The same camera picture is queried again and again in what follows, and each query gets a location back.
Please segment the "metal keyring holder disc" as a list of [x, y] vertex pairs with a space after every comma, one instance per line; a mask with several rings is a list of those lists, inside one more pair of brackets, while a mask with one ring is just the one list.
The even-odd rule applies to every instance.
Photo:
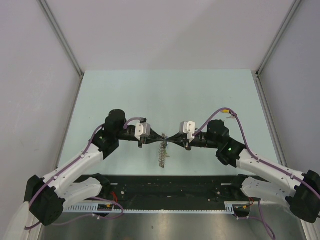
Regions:
[[165, 168], [166, 159], [170, 156], [168, 155], [167, 148], [168, 148], [168, 136], [165, 133], [162, 133], [161, 136], [163, 137], [163, 141], [160, 143], [158, 148], [158, 165], [160, 168]]

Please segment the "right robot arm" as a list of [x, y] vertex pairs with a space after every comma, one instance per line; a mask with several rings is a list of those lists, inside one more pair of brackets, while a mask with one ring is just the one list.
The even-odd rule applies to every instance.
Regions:
[[315, 223], [320, 215], [320, 175], [312, 170], [301, 172], [275, 164], [252, 152], [249, 147], [230, 137], [222, 120], [211, 120], [206, 132], [195, 133], [195, 123], [180, 124], [180, 132], [167, 139], [190, 151], [193, 147], [216, 149], [217, 159], [225, 166], [250, 172], [255, 180], [239, 175], [232, 182], [231, 196], [242, 201], [258, 198], [282, 205], [299, 219]]

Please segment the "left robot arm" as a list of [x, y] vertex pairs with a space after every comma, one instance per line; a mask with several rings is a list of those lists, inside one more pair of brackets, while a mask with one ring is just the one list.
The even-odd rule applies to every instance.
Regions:
[[63, 210], [83, 200], [97, 197], [105, 200], [110, 196], [109, 182], [101, 174], [95, 174], [81, 183], [75, 183], [86, 170], [104, 161], [118, 147], [120, 141], [133, 141], [138, 147], [164, 142], [146, 118], [137, 117], [136, 125], [129, 125], [121, 109], [109, 112], [105, 122], [98, 126], [81, 152], [43, 177], [32, 176], [26, 185], [24, 201], [29, 212], [44, 226], [53, 224]]

